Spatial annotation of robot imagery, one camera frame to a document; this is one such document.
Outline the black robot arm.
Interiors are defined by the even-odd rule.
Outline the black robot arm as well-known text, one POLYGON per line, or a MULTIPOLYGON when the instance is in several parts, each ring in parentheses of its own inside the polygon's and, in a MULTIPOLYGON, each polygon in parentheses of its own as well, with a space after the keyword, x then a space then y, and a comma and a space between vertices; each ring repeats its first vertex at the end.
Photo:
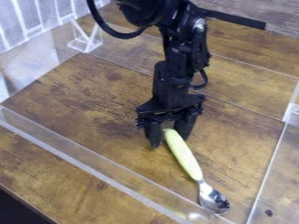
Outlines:
POLYGON ((133 25, 154 25, 163 36, 165 60, 154 66, 153 98, 135 110, 137 126, 145 129, 151 146, 158 147, 162 123, 173 122, 187 138, 202 114, 206 97, 190 90, 194 75, 203 74, 210 65, 206 11, 190 0, 119 0, 118 4, 133 25))

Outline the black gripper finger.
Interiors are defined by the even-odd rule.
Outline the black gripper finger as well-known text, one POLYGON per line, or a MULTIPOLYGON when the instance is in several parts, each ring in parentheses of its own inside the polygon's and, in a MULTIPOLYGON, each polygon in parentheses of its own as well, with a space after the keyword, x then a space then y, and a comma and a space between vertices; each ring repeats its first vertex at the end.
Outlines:
POLYGON ((174 129, 178 131, 183 139, 187 139, 193 133, 193 128, 201 114, 201 108, 189 108, 182 112, 182 117, 175 121, 174 129))
POLYGON ((151 147, 158 148, 162 142, 162 123, 158 121, 147 122, 145 125, 145 134, 151 147))

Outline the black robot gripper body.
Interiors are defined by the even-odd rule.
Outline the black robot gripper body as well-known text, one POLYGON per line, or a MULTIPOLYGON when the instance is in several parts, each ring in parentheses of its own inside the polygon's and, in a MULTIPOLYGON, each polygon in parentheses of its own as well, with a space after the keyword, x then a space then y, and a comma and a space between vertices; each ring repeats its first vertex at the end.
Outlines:
POLYGON ((203 94, 190 94, 194 75, 187 72, 171 71, 166 61, 154 67, 154 89, 151 99, 135 110, 137 126, 145 128, 150 121, 175 122, 183 111, 202 108, 206 101, 203 94))

